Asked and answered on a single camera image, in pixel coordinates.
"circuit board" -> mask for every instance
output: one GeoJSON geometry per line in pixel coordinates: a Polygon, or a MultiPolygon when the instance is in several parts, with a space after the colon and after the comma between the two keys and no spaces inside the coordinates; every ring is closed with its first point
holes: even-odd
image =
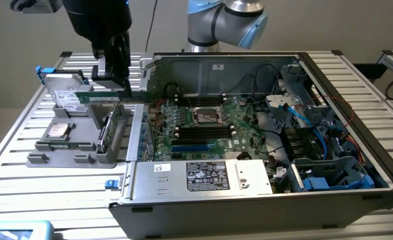
{"type": "Polygon", "coordinates": [[[246,101],[245,97],[234,97],[233,100],[227,100],[221,106],[210,107],[179,107],[171,100],[162,104],[159,106],[161,114],[154,125],[155,161],[225,159],[230,158],[234,155],[233,153],[237,154],[239,152],[247,152],[253,159],[268,159],[266,147],[262,145],[256,148],[254,144],[251,145],[250,143],[253,138],[258,146],[264,136],[243,121],[249,108],[249,105],[243,104],[246,101]],[[221,112],[218,118],[210,117],[215,107],[219,108],[221,112]],[[182,128],[234,126],[235,133],[230,138],[206,139],[207,151],[182,151],[179,153],[181,157],[177,157],[177,155],[173,157],[177,154],[171,149],[174,147],[173,141],[177,140],[175,132],[178,126],[182,128]]]}

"computer component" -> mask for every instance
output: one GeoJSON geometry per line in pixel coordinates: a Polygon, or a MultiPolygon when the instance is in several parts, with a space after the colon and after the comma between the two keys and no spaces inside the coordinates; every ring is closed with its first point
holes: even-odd
{"type": "Polygon", "coordinates": [[[393,208],[393,160],[306,53],[157,53],[150,66],[154,158],[129,149],[108,206],[130,238],[342,228],[393,208]]]}

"blue tab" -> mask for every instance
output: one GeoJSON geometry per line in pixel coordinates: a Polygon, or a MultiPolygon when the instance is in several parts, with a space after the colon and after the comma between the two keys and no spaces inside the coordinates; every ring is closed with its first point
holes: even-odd
{"type": "Polygon", "coordinates": [[[104,185],[106,189],[119,189],[119,180],[108,180],[104,185]]]}
{"type": "Polygon", "coordinates": [[[325,177],[309,177],[304,180],[304,184],[308,191],[325,191],[330,189],[325,177]]]}
{"type": "Polygon", "coordinates": [[[42,70],[42,73],[43,74],[51,74],[55,72],[55,67],[46,67],[43,70],[42,70]]]}
{"type": "Polygon", "coordinates": [[[42,83],[43,83],[42,71],[40,71],[42,70],[42,66],[38,66],[35,70],[36,70],[38,77],[39,77],[39,79],[42,80],[42,83]]]}

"sticker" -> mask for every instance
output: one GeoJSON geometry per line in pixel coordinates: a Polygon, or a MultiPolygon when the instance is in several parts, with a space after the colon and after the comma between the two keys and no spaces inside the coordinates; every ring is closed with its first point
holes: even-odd
{"type": "Polygon", "coordinates": [[[284,175],[288,173],[288,169],[282,166],[277,168],[277,174],[274,174],[274,178],[282,178],[284,175]]]}
{"type": "Polygon", "coordinates": [[[119,102],[121,99],[116,96],[91,96],[90,101],[91,102],[111,103],[111,102],[119,102]]]}
{"type": "Polygon", "coordinates": [[[171,164],[155,164],[155,172],[169,172],[171,171],[171,164]]]}
{"type": "Polygon", "coordinates": [[[56,99],[68,112],[86,112],[87,108],[80,104],[75,91],[55,91],[56,99]]]}
{"type": "Polygon", "coordinates": [[[213,70],[225,70],[225,65],[223,64],[214,64],[213,70]]]}
{"type": "Polygon", "coordinates": [[[186,170],[191,192],[230,190],[225,161],[189,162],[186,170]]]}

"white label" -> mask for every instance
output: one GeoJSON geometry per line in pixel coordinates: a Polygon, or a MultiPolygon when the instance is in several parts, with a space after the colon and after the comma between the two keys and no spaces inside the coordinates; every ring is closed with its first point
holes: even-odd
{"type": "Polygon", "coordinates": [[[284,175],[288,173],[288,169],[284,167],[277,168],[277,174],[274,175],[276,178],[282,178],[284,175]]]}
{"type": "Polygon", "coordinates": [[[116,96],[92,96],[90,97],[91,102],[119,102],[121,99],[116,96]]]}
{"type": "Polygon", "coordinates": [[[87,109],[79,102],[79,98],[74,91],[55,91],[56,99],[68,112],[86,112],[87,109]]]}
{"type": "Polygon", "coordinates": [[[171,164],[155,164],[155,172],[169,172],[171,171],[171,164]]]}
{"type": "Polygon", "coordinates": [[[214,64],[213,70],[225,70],[225,65],[223,64],[214,64]]]}

